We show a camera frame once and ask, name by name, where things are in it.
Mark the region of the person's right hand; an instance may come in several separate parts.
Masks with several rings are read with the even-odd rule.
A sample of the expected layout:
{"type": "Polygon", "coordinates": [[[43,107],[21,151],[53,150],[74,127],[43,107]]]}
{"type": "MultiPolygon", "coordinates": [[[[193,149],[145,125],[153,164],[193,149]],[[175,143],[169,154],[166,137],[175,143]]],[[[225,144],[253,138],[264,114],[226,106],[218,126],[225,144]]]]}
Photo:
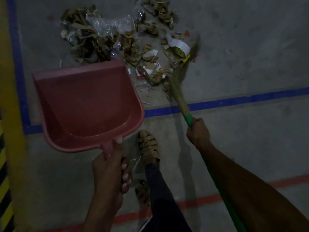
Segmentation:
{"type": "Polygon", "coordinates": [[[187,129],[186,133],[189,141],[200,151],[205,151],[210,146],[210,133],[204,123],[203,130],[192,130],[191,127],[187,129]]]}

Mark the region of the person's left hand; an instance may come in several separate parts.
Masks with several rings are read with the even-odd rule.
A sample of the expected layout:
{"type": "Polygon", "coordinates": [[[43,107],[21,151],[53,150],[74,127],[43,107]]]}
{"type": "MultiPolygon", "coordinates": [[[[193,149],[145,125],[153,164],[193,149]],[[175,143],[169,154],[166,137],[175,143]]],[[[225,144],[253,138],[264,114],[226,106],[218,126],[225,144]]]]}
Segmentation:
{"type": "Polygon", "coordinates": [[[103,154],[96,157],[92,162],[94,190],[96,188],[119,188],[122,195],[126,194],[129,191],[132,179],[129,182],[123,182],[122,167],[130,167],[126,153],[121,164],[114,163],[112,157],[106,160],[103,154]]]}

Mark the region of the grass broom with green handle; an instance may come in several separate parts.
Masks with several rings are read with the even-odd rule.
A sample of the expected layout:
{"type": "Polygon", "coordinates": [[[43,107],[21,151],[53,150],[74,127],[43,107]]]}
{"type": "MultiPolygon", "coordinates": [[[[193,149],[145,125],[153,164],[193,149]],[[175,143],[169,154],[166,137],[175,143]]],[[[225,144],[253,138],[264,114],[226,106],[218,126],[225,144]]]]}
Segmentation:
{"type": "MultiPolygon", "coordinates": [[[[189,128],[191,128],[191,122],[193,120],[193,117],[191,115],[191,111],[183,97],[183,93],[181,91],[181,83],[184,80],[185,76],[186,76],[186,72],[189,66],[189,62],[191,60],[191,58],[197,56],[198,52],[199,52],[199,48],[200,48],[200,34],[196,34],[196,36],[192,37],[193,41],[191,41],[191,47],[190,47],[190,56],[189,58],[186,60],[186,62],[182,62],[182,63],[178,63],[178,65],[173,69],[173,73],[172,75],[169,77],[169,84],[170,84],[170,91],[171,94],[173,95],[174,99],[177,102],[177,105],[188,125],[189,128]]],[[[233,209],[233,207],[230,205],[226,195],[223,193],[219,183],[217,182],[217,180],[215,179],[212,170],[209,166],[209,164],[206,162],[206,160],[204,160],[204,163],[207,167],[207,170],[221,196],[221,198],[223,199],[223,202],[229,212],[229,215],[234,223],[234,226],[237,230],[237,232],[247,232],[247,230],[245,229],[244,225],[242,224],[240,218],[238,217],[236,211],[233,209]]]]}

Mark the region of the pink plastic dustpan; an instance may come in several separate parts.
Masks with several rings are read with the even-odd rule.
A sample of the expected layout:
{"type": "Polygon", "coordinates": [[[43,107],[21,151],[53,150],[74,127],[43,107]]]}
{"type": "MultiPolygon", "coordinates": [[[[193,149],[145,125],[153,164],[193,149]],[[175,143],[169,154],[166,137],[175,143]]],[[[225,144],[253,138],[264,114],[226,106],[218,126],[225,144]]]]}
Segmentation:
{"type": "Polygon", "coordinates": [[[60,152],[100,148],[106,158],[114,139],[142,124],[145,111],[120,59],[33,74],[47,143],[60,152]]]}

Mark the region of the person's left forearm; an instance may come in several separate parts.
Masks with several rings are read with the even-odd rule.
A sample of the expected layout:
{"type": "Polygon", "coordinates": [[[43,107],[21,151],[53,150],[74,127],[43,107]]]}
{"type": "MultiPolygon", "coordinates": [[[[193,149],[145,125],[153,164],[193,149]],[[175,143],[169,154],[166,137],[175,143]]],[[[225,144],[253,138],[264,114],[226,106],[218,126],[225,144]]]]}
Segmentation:
{"type": "Polygon", "coordinates": [[[96,188],[81,232],[111,232],[122,204],[123,195],[119,188],[96,188]]]}

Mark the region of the person's right forearm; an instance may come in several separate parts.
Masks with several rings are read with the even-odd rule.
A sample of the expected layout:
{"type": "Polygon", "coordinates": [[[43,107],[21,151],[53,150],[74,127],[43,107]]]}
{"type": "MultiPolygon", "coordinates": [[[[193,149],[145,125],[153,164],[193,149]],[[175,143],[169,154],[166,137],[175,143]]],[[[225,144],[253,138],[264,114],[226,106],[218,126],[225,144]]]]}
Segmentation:
{"type": "Polygon", "coordinates": [[[268,183],[211,143],[198,149],[247,232],[309,232],[309,220],[268,183]]]}

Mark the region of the person's dark trouser leg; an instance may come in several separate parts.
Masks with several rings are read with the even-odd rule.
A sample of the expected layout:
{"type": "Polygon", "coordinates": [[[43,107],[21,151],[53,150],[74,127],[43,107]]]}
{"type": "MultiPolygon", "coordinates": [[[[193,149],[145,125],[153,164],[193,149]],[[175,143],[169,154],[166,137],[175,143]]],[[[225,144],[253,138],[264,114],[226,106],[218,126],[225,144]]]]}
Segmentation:
{"type": "Polygon", "coordinates": [[[192,232],[159,167],[150,163],[145,167],[145,174],[150,190],[152,217],[143,224],[139,232],[192,232]]]}

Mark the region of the white tape roll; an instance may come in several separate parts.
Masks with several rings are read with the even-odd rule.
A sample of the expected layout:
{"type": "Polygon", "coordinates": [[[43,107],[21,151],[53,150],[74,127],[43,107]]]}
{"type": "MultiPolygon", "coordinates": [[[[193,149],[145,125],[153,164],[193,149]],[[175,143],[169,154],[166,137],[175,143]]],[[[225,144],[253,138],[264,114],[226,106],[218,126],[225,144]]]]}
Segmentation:
{"type": "Polygon", "coordinates": [[[165,34],[168,46],[174,50],[180,58],[186,59],[190,56],[190,46],[180,39],[173,38],[169,33],[165,34]]]}

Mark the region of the pile of torn cardboard scraps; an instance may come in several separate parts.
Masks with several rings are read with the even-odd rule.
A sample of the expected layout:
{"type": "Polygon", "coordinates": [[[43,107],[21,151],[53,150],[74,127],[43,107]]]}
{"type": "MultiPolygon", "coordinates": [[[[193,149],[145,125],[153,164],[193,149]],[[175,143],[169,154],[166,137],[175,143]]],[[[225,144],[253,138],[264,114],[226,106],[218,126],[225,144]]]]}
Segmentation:
{"type": "Polygon", "coordinates": [[[80,64],[122,59],[136,71],[136,81],[145,87],[163,85],[170,96],[170,81],[183,80],[183,69],[195,58],[198,42],[189,31],[172,32],[178,21],[169,0],[135,0],[131,15],[107,19],[97,7],[67,8],[60,17],[61,37],[70,44],[70,54],[80,64]]]}

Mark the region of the crumpled clear plastic wrap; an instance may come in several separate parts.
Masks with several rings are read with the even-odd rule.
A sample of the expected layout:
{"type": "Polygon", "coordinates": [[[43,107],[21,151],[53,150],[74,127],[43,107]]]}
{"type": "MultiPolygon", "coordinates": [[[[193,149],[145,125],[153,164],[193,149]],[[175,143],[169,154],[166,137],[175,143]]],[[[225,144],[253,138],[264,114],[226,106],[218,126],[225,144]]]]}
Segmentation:
{"type": "Polygon", "coordinates": [[[132,15],[119,19],[106,19],[99,15],[95,6],[87,11],[86,20],[95,28],[103,41],[97,54],[105,54],[105,60],[124,58],[130,62],[137,62],[141,57],[138,27],[145,20],[145,13],[141,8],[133,10],[132,15]]]}

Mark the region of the beige strappy sandal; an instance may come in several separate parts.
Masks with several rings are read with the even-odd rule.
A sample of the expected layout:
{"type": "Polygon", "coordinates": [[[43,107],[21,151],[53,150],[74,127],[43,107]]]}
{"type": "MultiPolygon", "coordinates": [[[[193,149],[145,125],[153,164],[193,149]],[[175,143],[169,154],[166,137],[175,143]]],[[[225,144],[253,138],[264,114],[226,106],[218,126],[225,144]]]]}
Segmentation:
{"type": "Polygon", "coordinates": [[[138,180],[138,183],[135,186],[135,194],[137,199],[142,206],[151,207],[150,202],[150,191],[146,180],[138,180]]]}
{"type": "Polygon", "coordinates": [[[155,136],[146,130],[141,130],[138,134],[137,142],[144,166],[155,164],[160,168],[160,154],[155,136]]]}

